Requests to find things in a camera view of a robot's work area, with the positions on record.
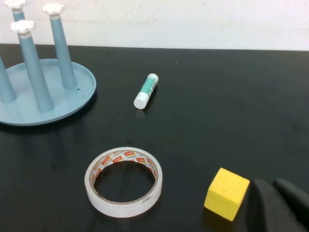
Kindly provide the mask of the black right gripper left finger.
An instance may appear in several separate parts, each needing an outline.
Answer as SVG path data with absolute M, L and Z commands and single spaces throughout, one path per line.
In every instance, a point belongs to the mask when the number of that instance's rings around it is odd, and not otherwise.
M 251 182 L 246 225 L 249 232 L 307 232 L 273 184 L 263 179 Z

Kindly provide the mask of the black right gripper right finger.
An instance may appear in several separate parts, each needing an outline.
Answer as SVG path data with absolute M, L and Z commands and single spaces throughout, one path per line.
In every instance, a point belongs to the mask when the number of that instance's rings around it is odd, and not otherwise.
M 293 183 L 283 178 L 275 179 L 273 186 L 281 194 L 297 219 L 303 224 L 309 224 L 309 194 Z

